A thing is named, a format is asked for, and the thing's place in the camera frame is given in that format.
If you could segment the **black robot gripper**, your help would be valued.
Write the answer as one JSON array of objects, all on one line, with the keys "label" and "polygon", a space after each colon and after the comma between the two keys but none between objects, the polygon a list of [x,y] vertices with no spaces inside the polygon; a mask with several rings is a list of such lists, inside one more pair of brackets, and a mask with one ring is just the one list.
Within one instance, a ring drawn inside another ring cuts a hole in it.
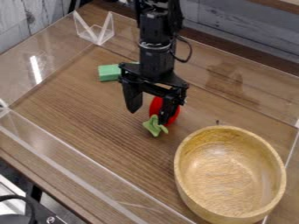
[{"label": "black robot gripper", "polygon": [[178,60],[185,63],[188,59],[178,59],[174,55],[176,42],[166,45],[140,44],[140,61],[120,65],[121,74],[118,82],[122,86],[125,107],[134,113],[142,106],[142,93],[154,96],[154,106],[158,123],[169,126],[178,117],[184,104],[188,84],[174,74],[173,65]]}]

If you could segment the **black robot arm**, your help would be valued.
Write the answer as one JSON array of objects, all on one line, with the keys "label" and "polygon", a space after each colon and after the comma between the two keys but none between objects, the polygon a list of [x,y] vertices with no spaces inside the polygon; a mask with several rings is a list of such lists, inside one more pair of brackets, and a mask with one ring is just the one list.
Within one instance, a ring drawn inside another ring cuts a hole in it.
[{"label": "black robot arm", "polygon": [[138,63],[120,63],[118,82],[125,107],[134,113],[142,106],[142,93],[162,99],[157,119],[165,125],[185,102],[189,84],[174,74],[174,61],[186,63],[192,47],[178,34],[182,28],[180,0],[134,0],[138,37]]}]

